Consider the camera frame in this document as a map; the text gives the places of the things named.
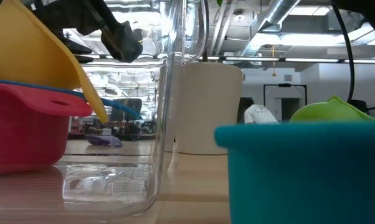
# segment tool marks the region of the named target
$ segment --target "green plastic object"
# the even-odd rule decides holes
[[[375,122],[217,128],[232,224],[375,224]]]
[[[290,120],[290,122],[296,121],[375,121],[375,119],[340,97],[333,96],[327,102],[313,103],[299,109]]]

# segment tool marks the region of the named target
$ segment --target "purple object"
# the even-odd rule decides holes
[[[121,141],[114,136],[87,134],[85,135],[85,137],[87,138],[88,142],[90,144],[93,144],[94,146],[114,146],[114,147],[123,146]]]

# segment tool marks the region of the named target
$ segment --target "blue plastic utensil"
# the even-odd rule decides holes
[[[77,96],[77,97],[80,97],[80,98],[83,98],[84,100],[86,100],[83,93],[78,92],[78,91],[73,91],[73,90],[64,90],[64,89],[54,88],[54,87],[50,87],[50,86],[34,85],[34,84],[29,84],[29,83],[21,83],[21,82],[7,81],[7,80],[0,80],[0,83],[10,84],[10,85],[20,85],[20,86],[26,86],[26,87],[31,87],[31,88],[38,88],[38,89],[41,89],[41,90],[57,91],[57,92],[61,92],[61,93],[74,95],[74,96]],[[101,100],[102,100],[102,102],[105,106],[111,106],[112,108],[123,110],[126,113],[132,114],[137,119],[142,119],[142,117],[137,112],[135,112],[133,109],[131,109],[127,106],[124,106],[124,105],[122,105],[122,104],[120,104],[116,101],[112,101],[112,100],[107,100],[107,99],[103,99],[103,98],[101,98]]]

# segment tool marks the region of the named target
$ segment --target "green lid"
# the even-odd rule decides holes
[[[299,109],[291,118],[295,121],[374,121],[375,119],[346,103],[338,96],[327,102],[313,103]]]

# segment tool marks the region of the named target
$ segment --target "black cable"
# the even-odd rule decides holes
[[[207,24],[205,24],[205,26],[207,27],[207,36],[204,37],[204,38],[209,38],[209,32],[210,32],[210,12],[209,12],[209,6],[208,6],[208,1],[207,0],[204,0],[204,8],[206,9],[206,19],[207,19]],[[207,46],[205,47],[204,49],[204,52],[202,54],[202,61],[203,62],[208,62],[208,53],[207,53]]]
[[[349,94],[348,94],[348,103],[351,103],[352,96],[354,95],[354,87],[355,87],[355,67],[354,67],[354,56],[352,54],[352,48],[351,48],[351,41],[349,40],[347,29],[345,28],[343,18],[341,17],[341,14],[339,13],[338,7],[334,4],[334,2],[331,2],[331,5],[333,6],[333,10],[335,11],[339,26],[341,27],[341,30],[343,31],[343,36],[345,40],[345,44],[347,46],[347,53],[348,53],[348,59],[349,59],[349,69],[351,71],[351,83],[349,85]]]

